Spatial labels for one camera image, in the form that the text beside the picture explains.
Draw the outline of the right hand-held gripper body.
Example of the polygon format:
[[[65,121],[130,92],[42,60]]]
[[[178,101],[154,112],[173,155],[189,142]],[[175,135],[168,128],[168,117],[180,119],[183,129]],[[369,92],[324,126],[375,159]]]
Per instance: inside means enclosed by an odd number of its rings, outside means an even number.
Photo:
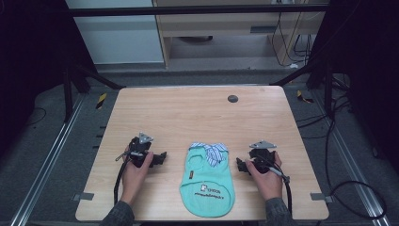
[[[275,168],[275,151],[271,152],[272,148],[276,148],[275,144],[261,140],[251,144],[249,148],[250,159],[259,173],[264,174]]]

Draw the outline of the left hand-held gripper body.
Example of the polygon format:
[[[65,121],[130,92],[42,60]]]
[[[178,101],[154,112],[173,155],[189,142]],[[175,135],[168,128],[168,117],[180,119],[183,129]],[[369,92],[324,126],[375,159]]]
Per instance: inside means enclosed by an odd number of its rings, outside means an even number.
[[[152,141],[152,137],[140,132],[137,137],[130,141],[128,150],[119,155],[116,161],[125,156],[127,160],[130,160],[136,167],[140,168],[148,154]]]

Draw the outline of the person's right hand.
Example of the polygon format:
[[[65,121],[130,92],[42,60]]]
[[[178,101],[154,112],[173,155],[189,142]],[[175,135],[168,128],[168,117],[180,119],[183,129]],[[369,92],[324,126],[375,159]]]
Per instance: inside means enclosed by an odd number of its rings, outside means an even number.
[[[252,161],[245,161],[247,169],[251,174],[261,196],[265,201],[282,197],[282,179],[275,172],[269,171],[261,174],[253,165]]]

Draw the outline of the person's left hand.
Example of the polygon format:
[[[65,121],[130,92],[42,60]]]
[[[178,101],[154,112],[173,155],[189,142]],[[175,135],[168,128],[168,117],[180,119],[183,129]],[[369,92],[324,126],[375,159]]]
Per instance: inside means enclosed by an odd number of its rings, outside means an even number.
[[[153,159],[153,152],[149,152],[140,168],[129,161],[122,175],[122,194],[120,200],[126,202],[131,207],[134,206],[139,191],[148,174],[150,164]]]

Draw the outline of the teal pet shirt striped collar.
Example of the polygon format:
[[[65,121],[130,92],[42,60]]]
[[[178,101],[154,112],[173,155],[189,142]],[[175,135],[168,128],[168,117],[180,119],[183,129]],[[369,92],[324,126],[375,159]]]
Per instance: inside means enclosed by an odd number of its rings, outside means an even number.
[[[202,218],[227,215],[235,202],[229,151],[223,143],[190,145],[180,184],[184,207]]]

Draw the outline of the black yellow striped tape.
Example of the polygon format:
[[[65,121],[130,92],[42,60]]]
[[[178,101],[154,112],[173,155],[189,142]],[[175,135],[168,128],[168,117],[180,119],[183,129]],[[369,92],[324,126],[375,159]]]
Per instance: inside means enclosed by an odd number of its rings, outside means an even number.
[[[101,108],[102,108],[106,96],[107,96],[107,93],[106,93],[106,92],[105,92],[105,93],[102,93],[102,94],[100,95],[100,97],[99,97],[99,99],[98,99],[98,102],[97,102],[97,104],[96,104],[96,107],[95,107],[96,109],[101,109]]]
[[[296,92],[296,98],[299,101],[302,101],[302,102],[305,102],[305,103],[309,103],[309,104],[314,103],[314,100],[312,98],[305,98],[301,90],[298,90]]]

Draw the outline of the black metal stand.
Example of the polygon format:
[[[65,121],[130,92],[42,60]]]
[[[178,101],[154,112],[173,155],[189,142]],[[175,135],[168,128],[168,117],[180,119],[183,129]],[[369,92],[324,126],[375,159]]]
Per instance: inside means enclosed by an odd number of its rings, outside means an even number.
[[[66,68],[63,72],[63,88],[64,88],[64,102],[65,102],[65,118],[64,122],[68,122],[72,116],[72,80],[69,74],[69,69]]]

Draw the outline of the white cabinet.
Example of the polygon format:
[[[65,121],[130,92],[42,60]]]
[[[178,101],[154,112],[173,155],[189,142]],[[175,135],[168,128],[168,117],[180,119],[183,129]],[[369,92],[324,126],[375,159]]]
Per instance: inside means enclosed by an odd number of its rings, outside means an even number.
[[[70,9],[152,7],[152,0],[66,0]],[[97,65],[163,63],[155,17],[75,17],[93,62]]]

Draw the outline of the light wooden desk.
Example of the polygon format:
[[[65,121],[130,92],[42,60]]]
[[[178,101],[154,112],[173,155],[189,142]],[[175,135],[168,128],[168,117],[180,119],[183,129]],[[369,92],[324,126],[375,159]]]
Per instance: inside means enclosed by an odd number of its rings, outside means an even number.
[[[329,0],[152,0],[156,7],[327,4]],[[169,63],[172,40],[177,37],[228,35],[266,35],[272,43],[278,63],[293,60],[289,55],[300,35],[315,35],[325,17],[316,12],[271,12],[234,14],[158,15],[156,22],[164,61]]]

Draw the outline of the grey metal table bracket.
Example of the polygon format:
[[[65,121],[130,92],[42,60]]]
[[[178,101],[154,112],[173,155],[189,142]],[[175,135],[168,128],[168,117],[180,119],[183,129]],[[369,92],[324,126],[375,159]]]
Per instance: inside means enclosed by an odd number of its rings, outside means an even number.
[[[94,197],[93,193],[82,192],[82,193],[75,193],[72,196],[72,200],[75,202],[79,202],[81,200],[91,201],[93,197]]]
[[[333,203],[334,200],[331,196],[326,196],[323,193],[313,193],[311,192],[311,199],[313,201],[324,201],[325,203]]]

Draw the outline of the aluminium floor rail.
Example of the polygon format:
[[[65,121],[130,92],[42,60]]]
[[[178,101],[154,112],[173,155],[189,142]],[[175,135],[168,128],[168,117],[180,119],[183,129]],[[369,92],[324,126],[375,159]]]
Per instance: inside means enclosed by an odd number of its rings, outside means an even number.
[[[72,106],[72,114],[68,120],[66,120],[57,134],[53,145],[44,159],[43,164],[32,184],[29,188],[24,201],[18,208],[17,212],[10,221],[9,226],[25,226],[29,217],[35,208],[37,201],[40,197],[42,190],[44,189],[50,174],[56,164],[56,161],[67,141],[69,134],[76,122],[76,119],[81,111],[82,105],[86,99],[86,94],[78,94],[75,103]]]
[[[338,127],[332,127],[329,130],[327,137],[334,141],[337,152],[340,155],[351,180],[356,182],[355,188],[368,213],[368,216],[376,217],[376,219],[373,219],[373,224],[375,226],[391,226],[388,217],[384,214],[386,207],[383,206],[382,200],[377,197],[376,192],[370,187],[365,186],[367,180],[360,170],[355,158],[350,153],[349,148],[345,144],[343,136]]]

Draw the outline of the black horizontal frame bar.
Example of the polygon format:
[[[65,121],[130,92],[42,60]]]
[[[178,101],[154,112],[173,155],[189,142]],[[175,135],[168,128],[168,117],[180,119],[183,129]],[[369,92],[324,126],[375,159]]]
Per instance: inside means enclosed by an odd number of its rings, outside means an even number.
[[[185,15],[220,13],[270,13],[270,12],[314,12],[327,11],[329,4],[299,5],[227,5],[227,6],[178,6],[147,8],[73,8],[63,10],[72,17],[95,16],[142,16]]]

